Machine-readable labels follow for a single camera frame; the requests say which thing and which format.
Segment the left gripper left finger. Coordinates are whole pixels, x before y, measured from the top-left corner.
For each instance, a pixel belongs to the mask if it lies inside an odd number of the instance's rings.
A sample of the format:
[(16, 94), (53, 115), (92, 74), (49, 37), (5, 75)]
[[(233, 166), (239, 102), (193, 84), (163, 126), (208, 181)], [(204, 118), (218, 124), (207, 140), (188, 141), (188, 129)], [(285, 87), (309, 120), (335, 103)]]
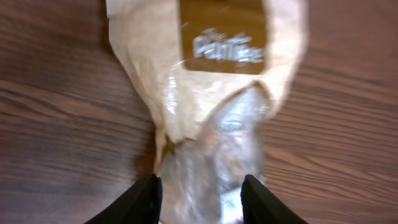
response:
[(158, 224), (161, 208), (162, 181), (151, 174), (135, 182), (85, 224)]

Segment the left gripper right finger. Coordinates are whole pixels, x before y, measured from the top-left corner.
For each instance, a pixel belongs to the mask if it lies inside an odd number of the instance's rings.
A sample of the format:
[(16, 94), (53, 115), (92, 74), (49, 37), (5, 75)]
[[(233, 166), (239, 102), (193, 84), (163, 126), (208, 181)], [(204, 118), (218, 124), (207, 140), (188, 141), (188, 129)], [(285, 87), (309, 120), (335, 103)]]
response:
[(308, 224), (253, 175), (241, 187), (244, 224)]

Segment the white barcode snack packet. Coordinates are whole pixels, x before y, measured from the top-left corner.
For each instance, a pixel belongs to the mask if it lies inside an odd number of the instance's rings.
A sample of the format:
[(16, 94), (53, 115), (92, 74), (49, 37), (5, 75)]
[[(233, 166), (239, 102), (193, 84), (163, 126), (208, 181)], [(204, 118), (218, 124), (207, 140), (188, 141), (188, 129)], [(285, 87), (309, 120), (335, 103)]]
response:
[(221, 224), (243, 223), (243, 206), (241, 201), (241, 189), (236, 188), (220, 196)]

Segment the brown snack packet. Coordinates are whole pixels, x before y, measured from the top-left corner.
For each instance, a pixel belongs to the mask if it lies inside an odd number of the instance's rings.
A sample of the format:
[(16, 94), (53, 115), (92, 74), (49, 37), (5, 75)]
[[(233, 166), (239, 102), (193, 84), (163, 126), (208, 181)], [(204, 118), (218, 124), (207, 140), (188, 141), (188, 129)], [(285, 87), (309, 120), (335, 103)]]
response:
[(109, 42), (155, 124), (162, 223), (220, 223), (220, 196), (262, 178), (262, 121), (307, 46), (304, 0), (107, 0)]

